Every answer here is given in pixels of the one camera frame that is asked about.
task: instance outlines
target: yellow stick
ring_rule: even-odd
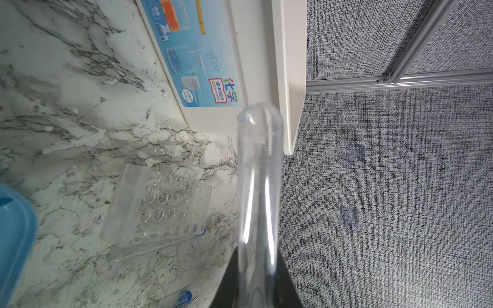
[[[195,5],[197,6],[197,15],[199,16],[200,32],[202,32],[202,34],[206,34],[204,20],[202,19],[202,8],[200,7],[200,0],[195,0]]]

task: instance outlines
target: transparent test tube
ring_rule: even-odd
[[[282,171],[282,118],[270,104],[239,116],[239,307],[273,307]]]

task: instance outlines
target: blue label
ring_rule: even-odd
[[[242,106],[223,0],[140,1],[183,106]]]

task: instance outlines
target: marble surface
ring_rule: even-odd
[[[237,241],[234,139],[188,129],[131,0],[0,0],[0,176],[38,216],[11,307],[208,307]],[[214,186],[202,239],[109,263],[123,164]]]

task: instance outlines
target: blue container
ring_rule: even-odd
[[[36,229],[36,213],[29,202],[7,185],[0,185],[0,307],[7,307]]]

